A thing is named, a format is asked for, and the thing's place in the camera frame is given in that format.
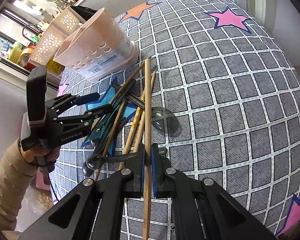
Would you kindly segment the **beige sleeved left forearm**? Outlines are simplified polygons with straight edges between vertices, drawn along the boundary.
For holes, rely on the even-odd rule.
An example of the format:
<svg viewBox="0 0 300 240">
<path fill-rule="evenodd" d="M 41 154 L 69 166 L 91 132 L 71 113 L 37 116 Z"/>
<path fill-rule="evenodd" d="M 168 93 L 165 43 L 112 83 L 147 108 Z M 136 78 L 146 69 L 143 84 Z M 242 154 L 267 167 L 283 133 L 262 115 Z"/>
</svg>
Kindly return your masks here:
<svg viewBox="0 0 300 240">
<path fill-rule="evenodd" d="M 0 161 L 0 230 L 13 231 L 25 192 L 38 167 L 27 163 L 17 139 Z"/>
</svg>

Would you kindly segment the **left hand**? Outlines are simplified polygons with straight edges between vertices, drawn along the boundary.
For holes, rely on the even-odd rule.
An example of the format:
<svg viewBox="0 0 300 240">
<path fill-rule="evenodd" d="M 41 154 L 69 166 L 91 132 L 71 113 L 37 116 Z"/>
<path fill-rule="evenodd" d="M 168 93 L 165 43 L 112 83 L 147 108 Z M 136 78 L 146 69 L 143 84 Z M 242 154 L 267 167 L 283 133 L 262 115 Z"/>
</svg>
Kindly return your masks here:
<svg viewBox="0 0 300 240">
<path fill-rule="evenodd" d="M 60 147 L 57 147 L 53 150 L 47 150 L 43 148 L 42 145 L 37 145 L 28 151 L 24 151 L 23 148 L 20 147 L 20 153 L 28 164 L 34 164 L 34 159 L 36 157 L 46 157 L 46 161 L 48 162 L 56 161 L 56 159 L 59 157 L 60 149 Z"/>
</svg>

